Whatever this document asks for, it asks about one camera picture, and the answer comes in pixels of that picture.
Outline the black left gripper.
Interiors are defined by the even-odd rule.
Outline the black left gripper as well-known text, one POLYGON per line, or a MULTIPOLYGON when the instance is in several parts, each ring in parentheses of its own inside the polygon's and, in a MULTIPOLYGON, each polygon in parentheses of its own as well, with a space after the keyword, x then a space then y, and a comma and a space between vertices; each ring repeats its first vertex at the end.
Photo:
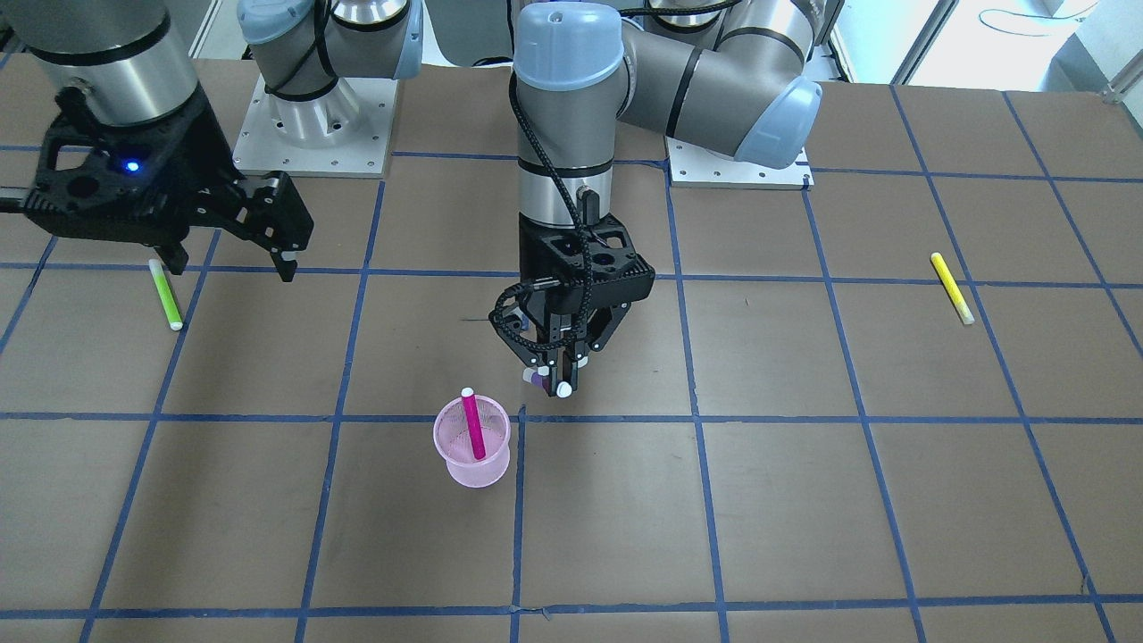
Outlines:
POLYGON ((588 230, 593 235, 588 246, 593 286, 583 349, 577 353, 575 343, 563 343, 576 337, 572 315, 580 311, 584 281, 580 238, 572 230, 550 228, 520 215, 520 278, 558 286, 523 304, 495 306, 489 314, 496 333, 525 367, 550 365, 544 391, 551 397, 572 397, 577 367, 583 369, 589 354, 612 341, 633 302, 644 300, 654 286, 655 270, 615 216, 608 214, 588 230))

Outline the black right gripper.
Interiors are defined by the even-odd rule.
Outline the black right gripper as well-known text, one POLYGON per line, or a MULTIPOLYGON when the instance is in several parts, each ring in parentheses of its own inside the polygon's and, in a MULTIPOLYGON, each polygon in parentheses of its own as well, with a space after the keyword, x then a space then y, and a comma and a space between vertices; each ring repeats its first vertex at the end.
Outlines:
POLYGON ((147 246, 168 273, 189 264, 187 233, 215 227, 270 254, 290 282, 314 220, 288 172, 245 178, 203 87, 171 113, 102 123, 77 86, 61 89, 19 211, 57 238, 147 246))

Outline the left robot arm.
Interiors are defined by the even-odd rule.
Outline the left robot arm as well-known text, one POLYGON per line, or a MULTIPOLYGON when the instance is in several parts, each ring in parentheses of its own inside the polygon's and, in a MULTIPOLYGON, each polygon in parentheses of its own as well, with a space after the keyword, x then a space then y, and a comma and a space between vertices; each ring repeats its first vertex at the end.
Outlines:
POLYGON ((804 74, 824 1, 523 5, 509 103, 518 127, 520 280, 489 314, 551 397, 577 389, 653 265, 612 211, 616 128, 628 123, 732 162, 788 167, 823 91, 804 74))

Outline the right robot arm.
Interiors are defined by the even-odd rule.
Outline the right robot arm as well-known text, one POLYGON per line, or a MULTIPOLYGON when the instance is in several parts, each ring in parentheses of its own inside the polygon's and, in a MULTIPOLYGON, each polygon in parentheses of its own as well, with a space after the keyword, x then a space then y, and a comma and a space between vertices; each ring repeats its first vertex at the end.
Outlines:
MULTIPOLYGON (((361 124, 347 79, 417 77, 421 1, 241 1, 239 27, 293 144, 361 124)), ((290 282, 314 223, 283 170, 245 175, 163 1, 3 1, 3 19, 54 85, 27 188, 3 212, 50 235, 146 246, 174 274, 190 230, 225 230, 290 282)))

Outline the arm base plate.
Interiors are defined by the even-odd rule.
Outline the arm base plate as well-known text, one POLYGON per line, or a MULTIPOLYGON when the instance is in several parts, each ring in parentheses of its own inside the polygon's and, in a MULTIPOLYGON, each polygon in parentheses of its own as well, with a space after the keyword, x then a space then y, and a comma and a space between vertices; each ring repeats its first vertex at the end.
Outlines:
POLYGON ((395 123, 393 79, 339 79, 309 102, 278 98, 254 86, 233 151, 245 175, 382 179, 395 123))
POLYGON ((666 138, 671 183, 684 188, 808 190, 815 186, 805 151, 783 168, 736 162, 732 156, 666 138))

